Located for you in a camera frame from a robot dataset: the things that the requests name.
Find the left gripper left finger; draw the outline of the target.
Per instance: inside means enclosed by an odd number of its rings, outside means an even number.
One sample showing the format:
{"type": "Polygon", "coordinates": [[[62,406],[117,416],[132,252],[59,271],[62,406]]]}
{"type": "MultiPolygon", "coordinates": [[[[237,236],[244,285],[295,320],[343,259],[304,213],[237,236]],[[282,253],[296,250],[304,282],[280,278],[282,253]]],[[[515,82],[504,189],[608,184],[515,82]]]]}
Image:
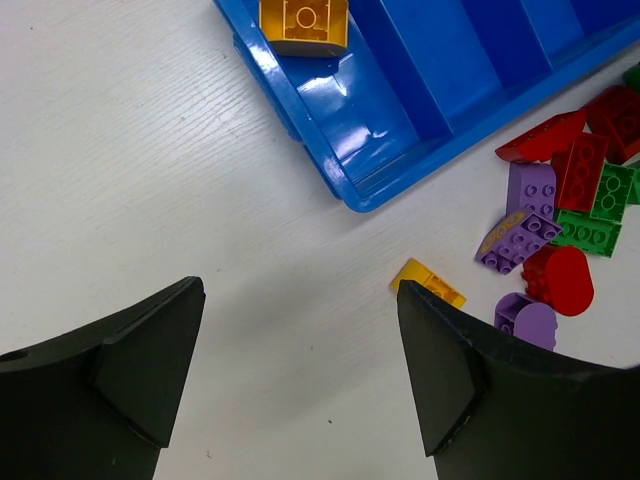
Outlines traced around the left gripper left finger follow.
{"type": "Polygon", "coordinates": [[[1,357],[4,479],[150,479],[168,447],[205,305],[186,277],[1,357]]]}

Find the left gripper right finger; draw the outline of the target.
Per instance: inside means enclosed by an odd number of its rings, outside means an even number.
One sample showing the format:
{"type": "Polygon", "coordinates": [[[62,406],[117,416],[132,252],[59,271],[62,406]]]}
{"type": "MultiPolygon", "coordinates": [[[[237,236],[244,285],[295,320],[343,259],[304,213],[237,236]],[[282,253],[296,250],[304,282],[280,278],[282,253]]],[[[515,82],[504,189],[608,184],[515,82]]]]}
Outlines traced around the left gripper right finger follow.
{"type": "Polygon", "coordinates": [[[544,350],[402,281],[399,328],[441,479],[635,479],[639,371],[544,350]]]}

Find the yellow lego brick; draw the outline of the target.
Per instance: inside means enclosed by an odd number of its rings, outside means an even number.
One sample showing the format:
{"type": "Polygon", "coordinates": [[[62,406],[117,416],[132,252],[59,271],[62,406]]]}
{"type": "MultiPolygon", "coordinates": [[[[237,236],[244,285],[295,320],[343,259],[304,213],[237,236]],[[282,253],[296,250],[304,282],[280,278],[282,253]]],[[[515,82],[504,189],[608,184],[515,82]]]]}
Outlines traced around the yellow lego brick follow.
{"type": "Polygon", "coordinates": [[[334,58],[348,47],[347,0],[264,0],[259,26],[282,56],[334,58]]]}
{"type": "Polygon", "coordinates": [[[417,282],[456,308],[461,308],[467,301],[458,290],[414,258],[410,258],[391,281],[390,288],[394,293],[398,292],[402,280],[417,282]]]}

